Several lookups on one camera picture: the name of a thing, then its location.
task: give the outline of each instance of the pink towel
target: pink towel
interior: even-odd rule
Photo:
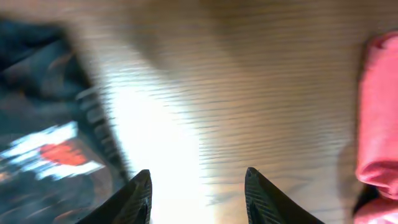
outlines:
[[[357,178],[381,197],[361,207],[355,224],[398,223],[398,32],[371,42],[360,83]]]

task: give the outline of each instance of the wooden floor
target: wooden floor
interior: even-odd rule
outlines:
[[[158,223],[247,223],[253,166],[325,223],[351,223],[363,45],[397,1],[0,0],[67,27]]]

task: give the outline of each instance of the wood grain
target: wood grain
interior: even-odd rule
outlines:
[[[325,223],[351,223],[364,43],[396,1],[0,0],[67,27],[153,223],[247,223],[246,167]]]

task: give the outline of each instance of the black bag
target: black bag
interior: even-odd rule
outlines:
[[[62,31],[0,20],[0,223],[76,223],[128,182]]]

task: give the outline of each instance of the pink cloth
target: pink cloth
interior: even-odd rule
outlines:
[[[360,83],[357,178],[382,197],[356,213],[355,224],[398,223],[398,32],[371,42]]]

